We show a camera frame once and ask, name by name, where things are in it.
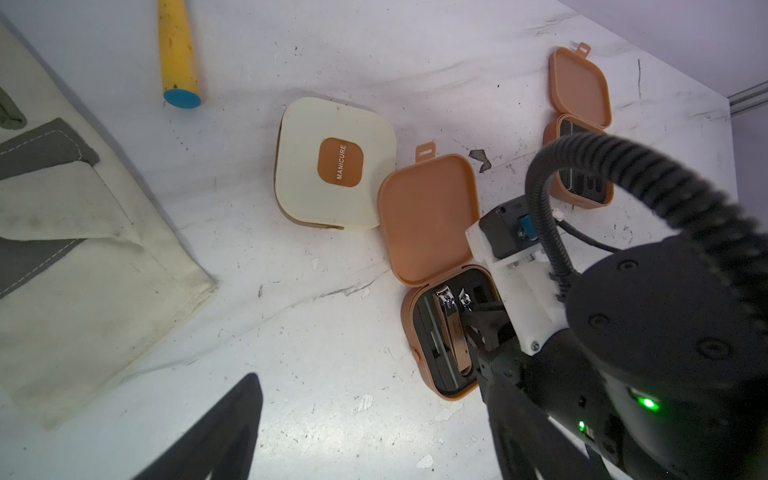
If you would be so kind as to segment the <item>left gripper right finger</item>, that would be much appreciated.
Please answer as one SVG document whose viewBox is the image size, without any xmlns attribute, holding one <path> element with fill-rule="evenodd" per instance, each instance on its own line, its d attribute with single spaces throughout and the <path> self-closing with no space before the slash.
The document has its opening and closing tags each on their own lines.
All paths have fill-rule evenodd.
<svg viewBox="0 0 768 480">
<path fill-rule="evenodd" d="M 491 383 L 487 409 L 504 479 L 604 479 L 606 468 L 588 459 L 516 386 Z"/>
</svg>

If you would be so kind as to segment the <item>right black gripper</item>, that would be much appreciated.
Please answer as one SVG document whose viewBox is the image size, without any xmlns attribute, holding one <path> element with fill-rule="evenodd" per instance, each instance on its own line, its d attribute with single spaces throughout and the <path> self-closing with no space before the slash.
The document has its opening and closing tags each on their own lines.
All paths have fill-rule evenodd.
<svg viewBox="0 0 768 480">
<path fill-rule="evenodd" d="M 516 386 L 588 459 L 605 466 L 604 479 L 611 467 L 625 471 L 625 429 L 570 330 L 528 355 L 500 304 L 466 312 L 464 327 L 486 406 L 489 384 Z"/>
</svg>

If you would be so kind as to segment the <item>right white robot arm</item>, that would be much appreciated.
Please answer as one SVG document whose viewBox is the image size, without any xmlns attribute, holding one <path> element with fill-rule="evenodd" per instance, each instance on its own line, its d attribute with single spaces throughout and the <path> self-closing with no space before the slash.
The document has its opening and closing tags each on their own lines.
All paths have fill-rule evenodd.
<svg viewBox="0 0 768 480">
<path fill-rule="evenodd" d="M 550 204 L 564 170 L 674 235 L 578 272 Z M 461 321 L 504 478 L 766 477 L 767 236 L 722 191 L 644 145 L 575 134 L 466 235 L 499 291 Z"/>
</svg>

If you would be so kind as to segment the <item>brown case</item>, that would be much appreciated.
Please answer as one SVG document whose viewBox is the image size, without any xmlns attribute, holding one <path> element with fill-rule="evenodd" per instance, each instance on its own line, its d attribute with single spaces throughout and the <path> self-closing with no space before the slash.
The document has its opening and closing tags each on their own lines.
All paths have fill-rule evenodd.
<svg viewBox="0 0 768 480">
<path fill-rule="evenodd" d="M 603 133 L 611 125 L 609 88 L 600 68 L 588 60 L 591 47 L 581 42 L 559 47 L 549 57 L 549 94 L 556 111 L 543 134 L 545 145 L 578 133 Z M 550 195 L 583 208 L 608 206 L 614 196 L 611 183 L 594 175 L 565 169 L 552 180 Z"/>
<path fill-rule="evenodd" d="M 475 373 L 462 376 L 448 351 L 433 294 L 462 288 L 479 306 L 501 298 L 487 269 L 475 264 L 465 232 L 480 218 L 475 174 L 457 154 L 438 155 L 435 143 L 419 145 L 413 165 L 391 173 L 378 194 L 378 213 L 391 269 L 409 291 L 400 317 L 425 385 L 456 401 L 477 386 Z"/>
</svg>

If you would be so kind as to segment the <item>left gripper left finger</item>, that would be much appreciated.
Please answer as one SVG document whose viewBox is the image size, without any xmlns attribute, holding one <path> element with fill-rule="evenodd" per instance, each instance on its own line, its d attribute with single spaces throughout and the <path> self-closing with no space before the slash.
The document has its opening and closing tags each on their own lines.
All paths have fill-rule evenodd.
<svg viewBox="0 0 768 480">
<path fill-rule="evenodd" d="M 138 479 L 247 479 L 256 449 L 263 393 L 245 375 Z"/>
</svg>

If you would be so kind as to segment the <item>cream nail clipper case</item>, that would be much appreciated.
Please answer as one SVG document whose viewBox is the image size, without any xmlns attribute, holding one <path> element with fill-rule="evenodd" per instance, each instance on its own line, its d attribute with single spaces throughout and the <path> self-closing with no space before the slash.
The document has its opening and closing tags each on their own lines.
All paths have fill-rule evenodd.
<svg viewBox="0 0 768 480">
<path fill-rule="evenodd" d="M 291 103 L 280 122 L 274 173 L 279 208 L 318 228 L 374 229 L 377 195 L 396 168 L 397 141 L 384 117 L 330 100 Z"/>
</svg>

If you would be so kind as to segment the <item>large brown nail clipper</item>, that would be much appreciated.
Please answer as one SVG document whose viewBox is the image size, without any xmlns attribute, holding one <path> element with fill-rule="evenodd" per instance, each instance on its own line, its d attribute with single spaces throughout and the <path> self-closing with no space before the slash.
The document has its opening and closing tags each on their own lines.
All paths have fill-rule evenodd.
<svg viewBox="0 0 768 480">
<path fill-rule="evenodd" d="M 440 311 L 441 327 L 448 351 L 453 355 L 459 373 L 468 376 L 472 370 L 472 360 L 455 296 L 448 285 L 438 287 L 433 296 Z"/>
</svg>

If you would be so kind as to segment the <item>small brown clipper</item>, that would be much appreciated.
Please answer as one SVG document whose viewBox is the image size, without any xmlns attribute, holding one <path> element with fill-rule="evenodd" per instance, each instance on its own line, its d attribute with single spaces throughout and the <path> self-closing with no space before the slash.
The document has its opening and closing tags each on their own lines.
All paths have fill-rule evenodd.
<svg viewBox="0 0 768 480">
<path fill-rule="evenodd" d="M 474 308 L 474 302 L 472 297 L 466 289 L 462 288 L 459 292 L 458 299 L 463 311 L 472 311 Z"/>
</svg>

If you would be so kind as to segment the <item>green beige glove on table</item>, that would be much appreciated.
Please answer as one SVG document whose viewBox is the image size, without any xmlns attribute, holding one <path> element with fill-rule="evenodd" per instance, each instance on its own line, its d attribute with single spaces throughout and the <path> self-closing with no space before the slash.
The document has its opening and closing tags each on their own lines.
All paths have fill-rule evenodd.
<svg viewBox="0 0 768 480">
<path fill-rule="evenodd" d="M 3 391 L 57 428 L 215 291 L 111 146 L 3 29 Z"/>
</svg>

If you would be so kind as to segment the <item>aluminium frame rail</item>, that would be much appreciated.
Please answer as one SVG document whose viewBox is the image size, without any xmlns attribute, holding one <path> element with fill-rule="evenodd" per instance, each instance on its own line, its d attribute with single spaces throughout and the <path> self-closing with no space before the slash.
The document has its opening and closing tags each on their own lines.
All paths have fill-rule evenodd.
<svg viewBox="0 0 768 480">
<path fill-rule="evenodd" d="M 730 114 L 737 116 L 765 106 L 768 103 L 768 82 L 735 93 L 728 97 Z"/>
</svg>

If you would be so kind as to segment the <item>blue yellow toy rake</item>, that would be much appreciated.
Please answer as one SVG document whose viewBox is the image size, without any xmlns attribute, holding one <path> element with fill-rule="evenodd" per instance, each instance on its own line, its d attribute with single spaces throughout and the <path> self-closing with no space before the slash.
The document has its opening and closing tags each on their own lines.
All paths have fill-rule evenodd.
<svg viewBox="0 0 768 480">
<path fill-rule="evenodd" d="M 157 9 L 163 98 L 177 108 L 197 108 L 201 87 L 186 2 L 159 0 Z"/>
</svg>

